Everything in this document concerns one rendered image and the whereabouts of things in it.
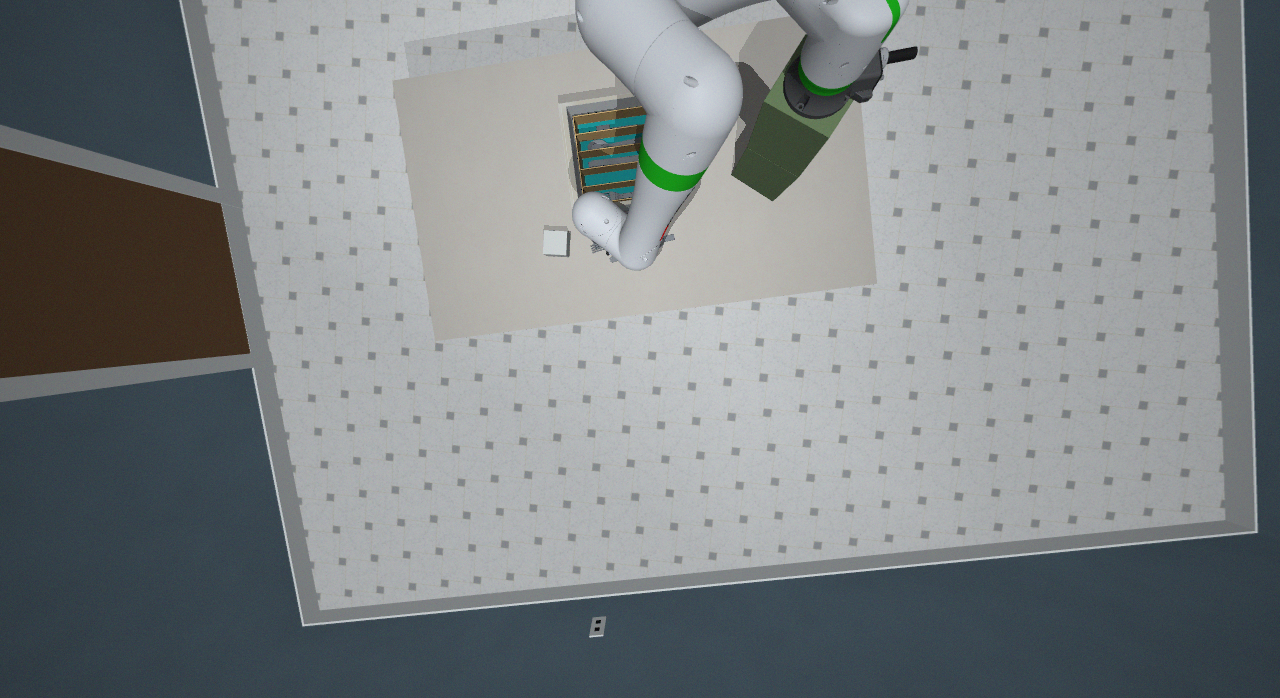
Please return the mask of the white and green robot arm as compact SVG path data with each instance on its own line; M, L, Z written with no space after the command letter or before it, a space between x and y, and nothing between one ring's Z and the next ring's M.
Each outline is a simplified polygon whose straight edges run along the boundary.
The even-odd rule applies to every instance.
M575 0L585 45L646 111L628 213L591 191L575 201L573 225L621 265L643 270L680 206L730 136L742 108L733 59L698 27L769 0ZM822 119L849 99L868 102L886 64L918 47L881 47L909 0L776 0L806 38L785 77L800 117Z

